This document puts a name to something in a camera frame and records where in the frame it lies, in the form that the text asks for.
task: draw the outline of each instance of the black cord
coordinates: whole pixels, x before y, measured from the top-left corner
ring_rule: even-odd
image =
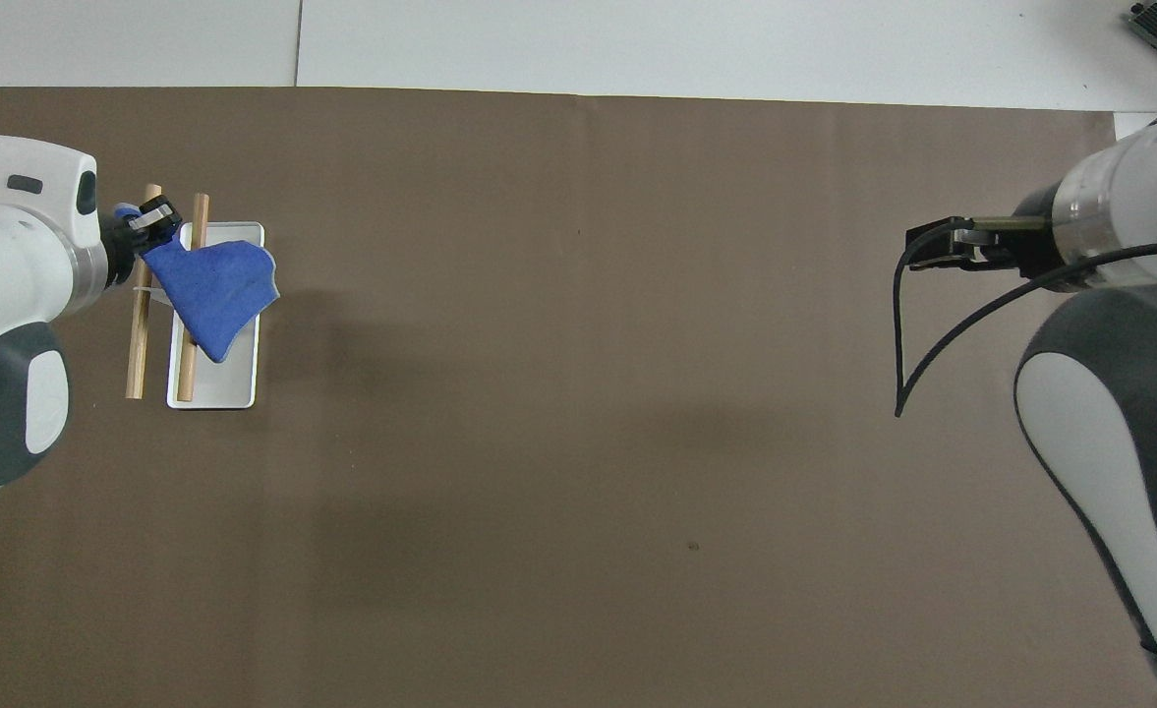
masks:
[[[914,390],[914,384],[923,376],[923,373],[928,370],[933,360],[936,360],[938,354],[945,349],[945,346],[950,346],[952,341],[958,339],[965,331],[968,331],[975,323],[981,322],[981,319],[989,317],[996,310],[1009,305],[1010,302],[1015,302],[1030,294],[1034,290],[1040,290],[1040,288],[1046,286],[1052,286],[1055,282],[1062,282],[1064,279],[1075,276],[1084,271],[1093,270],[1098,266],[1104,266],[1107,264],[1115,264],[1118,260],[1130,260],[1140,259],[1143,256],[1157,256],[1157,243],[1148,243],[1148,245],[1132,245],[1129,248],[1119,248],[1117,251],[1108,253],[1101,253],[1099,256],[1090,256],[1089,259],[1076,260],[1075,264],[1062,265],[1053,271],[1047,271],[1029,282],[1023,283],[1019,287],[1014,288],[1014,290],[1007,292],[1004,295],[993,298],[983,308],[974,310],[964,322],[958,323],[955,329],[948,331],[941,340],[935,344],[923,359],[920,360],[919,366],[914,368],[909,377],[904,377],[902,373],[902,354],[901,354],[901,271],[905,270],[906,264],[909,264],[912,256],[911,248],[928,237],[929,234],[934,238],[941,237],[941,234],[936,233],[942,227],[931,229],[931,233],[924,233],[923,237],[915,239],[909,246],[906,248],[906,253],[901,256],[901,260],[898,261],[897,272],[892,275],[892,327],[893,337],[896,338],[897,346],[897,411],[896,416],[901,416],[901,411],[905,408],[905,403],[911,398],[911,391]]]

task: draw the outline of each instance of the wooden stick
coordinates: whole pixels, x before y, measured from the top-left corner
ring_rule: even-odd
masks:
[[[193,228],[189,236],[189,251],[206,245],[206,216],[211,211],[211,198],[205,193],[193,196]],[[198,362],[198,351],[194,348],[193,337],[186,334],[180,340],[180,371],[177,377],[177,400],[187,404],[193,399],[193,375],[194,364]]]
[[[163,193],[163,187],[156,184],[146,185],[146,199],[149,201]],[[138,290],[133,294],[133,332],[127,347],[127,384],[124,398],[141,400],[146,396],[146,351],[150,342],[150,292],[154,286],[154,273],[147,267],[146,260],[137,259]]]

